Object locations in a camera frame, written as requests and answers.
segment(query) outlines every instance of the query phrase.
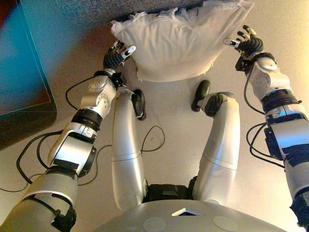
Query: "white pillow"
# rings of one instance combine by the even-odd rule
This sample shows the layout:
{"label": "white pillow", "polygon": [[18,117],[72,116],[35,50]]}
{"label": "white pillow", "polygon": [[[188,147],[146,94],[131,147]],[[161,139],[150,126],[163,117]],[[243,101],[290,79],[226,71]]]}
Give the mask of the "white pillow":
{"label": "white pillow", "polygon": [[139,79],[183,80],[212,66],[225,47],[223,39],[242,24],[253,6],[244,0],[208,0],[188,11],[141,12],[125,22],[113,21],[112,34],[126,46],[136,46],[132,56]]}

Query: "humanoid robot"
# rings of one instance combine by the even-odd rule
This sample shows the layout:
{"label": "humanoid robot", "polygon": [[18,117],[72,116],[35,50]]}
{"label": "humanoid robot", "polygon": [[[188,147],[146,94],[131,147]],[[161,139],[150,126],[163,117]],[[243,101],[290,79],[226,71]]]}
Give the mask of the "humanoid robot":
{"label": "humanoid robot", "polygon": [[[224,43],[241,54],[236,69],[245,72],[263,106],[264,130],[270,155],[284,162],[299,226],[309,231],[309,122],[294,96],[289,78],[282,74],[263,42],[248,26],[239,32],[244,40],[226,38]],[[135,51],[122,52],[116,42],[104,57],[103,71],[94,79],[81,106],[54,144],[49,168],[31,184],[26,194],[0,226],[0,232],[68,232],[76,220],[74,205],[77,180],[86,175],[96,155],[93,142],[110,111],[116,90],[124,86],[117,68]],[[239,107],[230,93],[209,94],[209,82],[196,91],[192,110],[213,118],[213,125],[199,172],[188,187],[148,185],[135,135],[135,120],[145,119],[145,99],[140,90],[123,89],[116,99],[112,139],[114,198],[123,214],[96,229],[97,232],[144,231],[238,231],[282,232],[257,218],[225,207],[237,170],[240,126]]]}

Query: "black cable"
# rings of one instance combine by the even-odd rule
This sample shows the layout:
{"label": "black cable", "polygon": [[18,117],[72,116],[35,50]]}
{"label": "black cable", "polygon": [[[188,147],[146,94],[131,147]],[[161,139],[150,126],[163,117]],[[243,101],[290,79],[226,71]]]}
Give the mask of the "black cable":
{"label": "black cable", "polygon": [[256,140],[256,138],[257,138],[259,132],[260,132],[260,131],[262,130],[262,128],[266,125],[266,123],[257,124],[257,125],[255,125],[254,127],[250,128],[249,131],[247,132],[247,136],[249,136],[249,132],[250,132],[253,128],[258,127],[258,126],[260,126],[260,125],[261,125],[261,127],[260,127],[259,130],[256,132],[254,138],[252,139],[252,142],[250,143],[250,153],[251,153],[251,155],[253,155],[254,157],[256,157],[256,158],[258,158],[258,159],[260,159],[260,160],[263,160],[263,161],[266,161],[266,162],[268,162],[268,163],[277,165],[277,166],[279,166],[279,167],[281,167],[281,168],[285,168],[285,167],[284,167],[283,165],[281,165],[281,164],[278,164],[278,163],[276,163],[276,162],[273,162],[273,161],[267,160],[267,159],[265,159],[265,158],[259,157],[259,156],[257,156],[256,154],[253,153],[253,151],[252,151],[253,144],[254,144],[254,142],[255,142],[255,140]]}
{"label": "black cable", "polygon": [[[37,175],[42,175],[42,174],[34,174],[30,177],[30,179],[37,176]],[[5,192],[22,192],[27,188],[28,184],[29,183],[27,183],[26,186],[24,186],[21,190],[6,190],[6,189],[3,189],[3,188],[0,188],[0,190],[5,191]]]}
{"label": "black cable", "polygon": [[[152,149],[152,150],[143,150],[143,146],[144,146],[144,143],[145,143],[145,141],[146,141],[146,139],[147,139],[147,136],[149,135],[149,133],[151,132],[151,130],[152,130],[153,128],[155,128],[155,127],[158,127],[158,128],[162,131],[162,133],[163,133],[163,142],[162,142],[162,144],[161,144],[160,146],[158,146],[157,148]],[[143,144],[142,144],[142,146],[141,146],[141,152],[143,152],[143,151],[144,151],[144,152],[156,151],[156,150],[160,149],[160,148],[163,146],[164,143],[165,143],[165,133],[164,133],[163,129],[162,129],[161,127],[159,127],[159,126],[153,126],[153,127],[150,128],[150,130],[149,130],[149,131],[147,132],[147,134],[145,135]],[[95,159],[95,164],[96,164],[96,174],[95,174],[95,176],[94,176],[90,181],[88,181],[88,182],[86,182],[86,183],[83,183],[83,184],[79,184],[78,186],[85,186],[85,185],[87,185],[87,184],[90,184],[92,181],[94,181],[94,180],[96,179],[96,177],[98,176],[98,155],[99,155],[99,153],[100,153],[101,150],[103,150],[104,148],[109,147],[109,146],[112,146],[112,145],[105,145],[105,146],[101,147],[101,148],[98,150],[98,152],[97,152],[97,156],[96,156],[96,159]]]}
{"label": "black cable", "polygon": [[[146,141],[146,139],[147,139],[147,136],[148,136],[149,133],[152,131],[152,129],[155,128],[155,127],[158,127],[158,128],[162,131],[162,133],[163,133],[163,142],[162,142],[162,144],[161,144],[160,146],[158,146],[158,147],[155,148],[155,149],[152,149],[152,150],[144,150],[144,143],[145,143],[145,141]],[[164,145],[164,143],[165,143],[165,133],[164,133],[163,129],[162,129],[161,127],[159,127],[159,126],[153,126],[153,127],[151,127],[150,130],[147,132],[147,134],[146,134],[146,136],[145,136],[145,138],[144,138],[144,140],[143,140],[143,143],[142,143],[142,145],[141,145],[141,150],[140,150],[140,151],[141,151],[141,154],[143,154],[143,151],[144,151],[144,152],[156,151],[156,150],[160,149],[160,148]]]}
{"label": "black cable", "polygon": [[75,86],[77,86],[77,85],[79,85],[79,84],[81,84],[81,83],[84,83],[85,81],[88,81],[88,80],[90,80],[90,79],[92,79],[92,78],[93,78],[93,76],[92,76],[92,77],[89,77],[89,78],[87,78],[87,79],[85,79],[85,80],[83,80],[83,81],[80,81],[80,82],[76,83],[75,85],[73,85],[73,86],[71,86],[70,88],[67,89],[67,91],[66,91],[66,100],[67,100],[68,104],[69,104],[70,106],[72,106],[75,110],[77,110],[77,107],[75,107],[75,106],[70,102],[70,100],[69,100],[69,98],[68,98],[68,92],[69,92],[71,89],[73,89]]}
{"label": "black cable", "polygon": [[39,138],[42,138],[42,137],[45,137],[45,136],[49,136],[49,135],[55,135],[55,134],[61,134],[62,133],[62,130],[60,131],[56,131],[56,132],[50,132],[50,133],[45,133],[45,134],[41,134],[41,135],[38,135],[37,137],[33,138],[30,140],[29,143],[27,143],[27,145],[25,146],[25,148],[22,150],[22,152],[20,153],[19,157],[17,158],[17,161],[16,161],[16,167],[17,167],[17,170],[19,171],[19,173],[21,174],[21,176],[29,183],[29,184],[32,184],[32,181],[26,176],[26,174],[23,172],[23,170],[21,169],[20,167],[20,161],[21,161],[21,158],[23,157],[23,155],[25,154],[25,152],[27,151],[27,149],[29,148],[29,146],[34,142],[36,141],[37,139]]}
{"label": "black cable", "polygon": [[40,164],[41,164],[44,168],[48,169],[48,166],[43,162],[43,160],[41,159],[41,156],[40,156],[41,144],[42,144],[42,142],[43,142],[46,138],[48,138],[48,136],[43,137],[43,138],[40,140],[40,142],[39,142],[39,144],[38,144],[38,146],[37,146],[37,158],[38,158]]}
{"label": "black cable", "polygon": [[96,177],[98,176],[98,155],[101,152],[101,150],[103,150],[104,148],[109,147],[109,146],[112,146],[112,145],[111,144],[105,145],[105,146],[101,147],[97,152],[97,156],[96,156],[96,159],[95,159],[95,163],[96,163],[96,174],[95,174],[95,176],[91,180],[89,180],[88,182],[83,183],[83,184],[79,184],[78,186],[85,186],[87,184],[90,184],[92,181],[94,181],[96,179]]}
{"label": "black cable", "polygon": [[243,89],[243,97],[244,97],[244,99],[245,99],[245,102],[246,102],[247,105],[248,105],[251,109],[253,109],[254,111],[256,111],[256,112],[258,112],[258,113],[260,113],[260,114],[265,115],[264,112],[255,109],[255,108],[248,102],[248,99],[247,99],[247,86],[248,86],[248,83],[249,83],[249,79],[250,79],[250,76],[247,78],[245,87],[244,87],[244,89]]}
{"label": "black cable", "polygon": [[[258,127],[258,126],[262,126],[262,128],[263,128],[264,126],[266,126],[266,123],[265,123],[265,122],[259,123],[259,124],[255,125],[255,126],[251,127],[251,128],[247,131],[247,134],[246,134],[247,144],[250,146],[250,148],[252,148],[252,149],[253,149],[254,151],[256,151],[257,153],[259,153],[259,154],[261,154],[261,155],[263,155],[263,156],[272,158],[272,156],[269,156],[269,155],[264,154],[263,152],[260,152],[259,150],[257,150],[257,149],[256,149],[255,147],[253,147],[252,144],[249,142],[249,134],[250,134],[250,132],[251,132],[254,128]],[[261,129],[259,129],[259,130],[257,131],[257,133],[255,134],[255,136],[254,136],[252,142],[255,141],[255,139],[256,139],[256,137],[258,136],[258,134],[260,133],[260,131],[261,131]]]}

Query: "beige floor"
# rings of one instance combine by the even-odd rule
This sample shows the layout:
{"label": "beige floor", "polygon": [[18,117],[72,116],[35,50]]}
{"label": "beige floor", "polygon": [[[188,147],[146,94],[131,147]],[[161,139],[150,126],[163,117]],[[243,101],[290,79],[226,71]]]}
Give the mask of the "beige floor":
{"label": "beige floor", "polygon": [[[24,1],[29,20],[38,20],[33,9],[42,6],[38,0]],[[263,39],[266,51],[271,52],[281,67],[281,71],[290,77],[296,97],[303,100],[309,110],[309,3],[307,0],[255,0],[255,7],[249,13],[245,23],[253,27]],[[45,24],[30,23],[37,49],[45,67],[58,108],[56,123],[45,131],[62,129],[74,114],[65,102],[65,90],[72,84],[90,77],[101,69],[101,60],[107,46],[113,41],[108,28],[90,32],[78,40],[67,53],[53,51],[58,44],[43,41],[40,30]],[[48,28],[55,33],[58,28]],[[202,113],[190,110],[190,102],[201,79],[209,79],[211,91],[231,91],[236,93],[241,116],[241,143],[239,167],[233,185],[228,206],[254,217],[265,220],[289,232],[302,232],[296,225],[296,217],[289,206],[292,199],[287,188],[285,173],[282,169],[262,162],[250,156],[245,142],[246,131],[254,124],[263,122],[263,117],[252,111],[242,97],[245,82],[244,74],[235,71],[238,54],[227,48],[215,61],[214,66],[205,76],[172,82],[149,83],[139,82],[135,76],[133,62],[128,62],[124,73],[130,88],[139,87],[146,97],[147,119],[137,122],[137,133],[140,144],[152,125],[160,125],[166,133],[164,146],[155,152],[144,155],[145,174],[149,183],[173,183],[187,185],[198,172],[198,162],[210,133],[212,120]],[[77,87],[70,93],[72,102],[80,102],[86,84]],[[248,88],[248,99],[259,106],[258,100]],[[111,113],[102,122],[96,147],[110,144],[112,141]],[[156,147],[160,143],[160,133],[156,131],[146,143],[146,147]],[[15,168],[18,153],[27,143],[25,139],[14,146],[0,151],[0,185],[14,188],[24,184]],[[42,150],[47,155],[55,138],[43,144]],[[257,139],[256,146],[267,152],[264,137]],[[35,160],[35,148],[31,148],[22,163],[26,172],[41,172]],[[73,232],[90,232],[99,225],[120,214],[112,193],[111,150],[107,148],[99,157],[98,178],[90,185],[79,187],[77,202],[77,222]],[[84,182],[93,176],[91,172],[81,179]],[[22,193],[9,194],[0,191],[0,223],[10,209],[18,202]]]}

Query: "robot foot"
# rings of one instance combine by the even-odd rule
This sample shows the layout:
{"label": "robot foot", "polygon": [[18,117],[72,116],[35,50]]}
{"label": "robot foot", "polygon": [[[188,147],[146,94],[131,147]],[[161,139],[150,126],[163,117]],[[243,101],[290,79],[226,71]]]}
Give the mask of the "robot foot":
{"label": "robot foot", "polygon": [[197,104],[198,101],[203,100],[204,97],[209,93],[211,88],[211,83],[208,80],[203,80],[199,83],[197,90],[195,92],[195,98],[191,105],[191,109],[195,112],[199,112],[201,107]]}
{"label": "robot foot", "polygon": [[135,94],[132,95],[132,103],[135,111],[135,116],[138,120],[143,121],[146,118],[146,102],[143,92],[140,89],[133,91]]}

